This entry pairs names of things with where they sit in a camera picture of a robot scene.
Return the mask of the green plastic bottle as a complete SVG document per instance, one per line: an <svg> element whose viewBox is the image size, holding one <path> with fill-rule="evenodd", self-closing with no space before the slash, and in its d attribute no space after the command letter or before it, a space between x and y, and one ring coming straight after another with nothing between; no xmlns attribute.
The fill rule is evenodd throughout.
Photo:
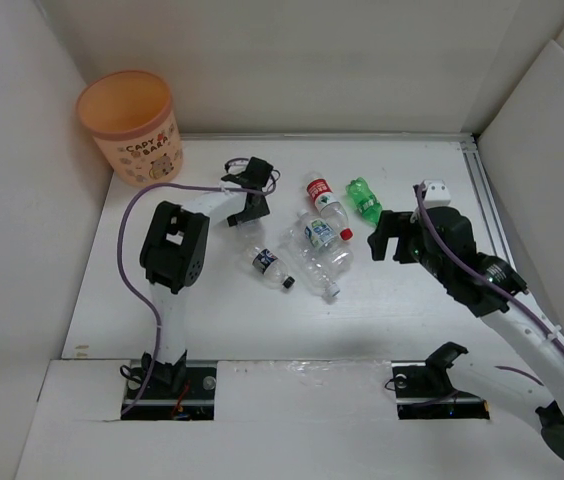
<svg viewBox="0 0 564 480"><path fill-rule="evenodd" d="M356 211L369 223L377 225L383 210L381 203L362 177L352 180L346 186L346 193Z"/></svg>

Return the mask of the red label plastic bottle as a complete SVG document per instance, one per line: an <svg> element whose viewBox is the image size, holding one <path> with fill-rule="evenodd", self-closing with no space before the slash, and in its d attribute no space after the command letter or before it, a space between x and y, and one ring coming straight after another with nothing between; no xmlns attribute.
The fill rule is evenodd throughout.
<svg viewBox="0 0 564 480"><path fill-rule="evenodd" d="M304 179L306 191L319 215L343 241L353 238L349 218L339 198L321 173L309 172Z"/></svg>

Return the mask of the white green label bottle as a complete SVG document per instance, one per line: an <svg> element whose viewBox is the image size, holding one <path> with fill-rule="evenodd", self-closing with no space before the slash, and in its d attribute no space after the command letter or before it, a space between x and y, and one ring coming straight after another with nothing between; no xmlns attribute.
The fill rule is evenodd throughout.
<svg viewBox="0 0 564 480"><path fill-rule="evenodd" d="M353 252L326 220L304 209L297 212L297 218L312 251L334 275L344 274L352 267Z"/></svg>

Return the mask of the dark label black cap bottle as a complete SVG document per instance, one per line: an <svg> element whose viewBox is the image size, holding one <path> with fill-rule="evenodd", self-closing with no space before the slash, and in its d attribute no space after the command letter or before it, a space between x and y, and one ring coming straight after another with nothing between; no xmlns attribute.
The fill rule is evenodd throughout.
<svg viewBox="0 0 564 480"><path fill-rule="evenodd" d="M244 252L246 263L272 289L288 291L295 284L286 263L270 249L259 244L250 245Z"/></svg>

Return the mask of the clear crushed plastic bottle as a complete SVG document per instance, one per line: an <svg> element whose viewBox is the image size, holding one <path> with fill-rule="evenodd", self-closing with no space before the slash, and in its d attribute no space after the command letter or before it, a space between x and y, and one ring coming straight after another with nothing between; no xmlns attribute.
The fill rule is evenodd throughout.
<svg viewBox="0 0 564 480"><path fill-rule="evenodd" d="M311 292L332 303L340 287L308 240L297 229L288 228L280 234L280 246Z"/></svg>

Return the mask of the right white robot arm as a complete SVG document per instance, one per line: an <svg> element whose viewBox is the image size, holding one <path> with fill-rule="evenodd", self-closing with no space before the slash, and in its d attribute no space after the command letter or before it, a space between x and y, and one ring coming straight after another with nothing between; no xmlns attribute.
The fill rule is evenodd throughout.
<svg viewBox="0 0 564 480"><path fill-rule="evenodd" d="M493 403L535 430L564 461L564 335L543 318L523 278L505 260L482 253L470 220L458 210L421 203L413 212L384 211L368 238L373 260L397 242L394 261L418 264L445 292L505 340L529 367L481 364L466 347L446 342L421 360L418 380L429 411L460 393Z"/></svg>

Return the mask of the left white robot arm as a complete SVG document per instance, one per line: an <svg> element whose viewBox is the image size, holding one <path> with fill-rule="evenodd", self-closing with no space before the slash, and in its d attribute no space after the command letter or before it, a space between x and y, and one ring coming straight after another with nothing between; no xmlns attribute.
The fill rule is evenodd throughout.
<svg viewBox="0 0 564 480"><path fill-rule="evenodd" d="M275 184L274 167L252 157L221 185L175 204L163 201L154 211L140 252L140 265L150 284L158 314L155 351L142 358L149 385L174 396L186 381L186 289L198 280L211 227L235 227L270 213L265 192Z"/></svg>

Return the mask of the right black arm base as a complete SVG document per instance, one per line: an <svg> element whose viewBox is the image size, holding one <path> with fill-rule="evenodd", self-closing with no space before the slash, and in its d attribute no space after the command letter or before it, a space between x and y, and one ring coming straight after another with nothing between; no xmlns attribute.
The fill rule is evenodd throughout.
<svg viewBox="0 0 564 480"><path fill-rule="evenodd" d="M468 350L447 342L424 360L391 362L391 377L384 389L395 395L400 420L489 420L487 403L456 389L448 370Z"/></svg>

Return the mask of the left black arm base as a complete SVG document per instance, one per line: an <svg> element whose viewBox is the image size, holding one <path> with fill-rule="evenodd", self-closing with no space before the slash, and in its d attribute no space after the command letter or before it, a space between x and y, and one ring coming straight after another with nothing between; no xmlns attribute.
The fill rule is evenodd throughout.
<svg viewBox="0 0 564 480"><path fill-rule="evenodd" d="M122 365L119 373L126 382L121 406L124 421L212 421L215 413L217 363L187 360L157 362L143 392L151 356Z"/></svg>

